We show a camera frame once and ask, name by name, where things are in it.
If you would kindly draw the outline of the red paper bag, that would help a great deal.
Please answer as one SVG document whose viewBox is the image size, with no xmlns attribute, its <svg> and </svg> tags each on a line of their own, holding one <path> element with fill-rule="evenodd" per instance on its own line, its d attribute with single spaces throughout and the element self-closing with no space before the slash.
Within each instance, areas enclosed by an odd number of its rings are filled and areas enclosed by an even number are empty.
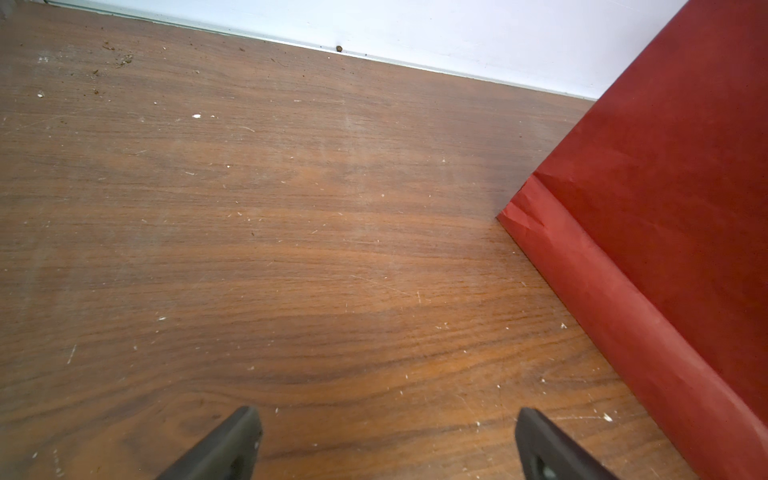
<svg viewBox="0 0 768 480">
<path fill-rule="evenodd" d="M 767 5 L 690 1 L 499 221 L 703 479 L 767 475 Z"/>
</svg>

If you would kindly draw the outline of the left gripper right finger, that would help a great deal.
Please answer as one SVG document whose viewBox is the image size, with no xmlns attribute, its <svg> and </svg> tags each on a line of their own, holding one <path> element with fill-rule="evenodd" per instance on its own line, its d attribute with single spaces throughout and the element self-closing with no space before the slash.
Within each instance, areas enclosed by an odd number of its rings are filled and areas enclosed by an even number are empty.
<svg viewBox="0 0 768 480">
<path fill-rule="evenodd" d="M 617 477 L 534 408 L 520 409 L 515 441 L 528 480 L 617 480 Z"/>
</svg>

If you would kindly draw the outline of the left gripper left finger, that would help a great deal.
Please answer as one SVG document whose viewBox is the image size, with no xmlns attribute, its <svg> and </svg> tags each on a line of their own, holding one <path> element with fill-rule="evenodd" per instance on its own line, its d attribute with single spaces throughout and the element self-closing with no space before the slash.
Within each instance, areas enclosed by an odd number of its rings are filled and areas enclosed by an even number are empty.
<svg viewBox="0 0 768 480">
<path fill-rule="evenodd" d="M 249 480 L 262 437 L 263 427 L 257 410 L 252 406 L 241 406 L 156 479 Z"/>
</svg>

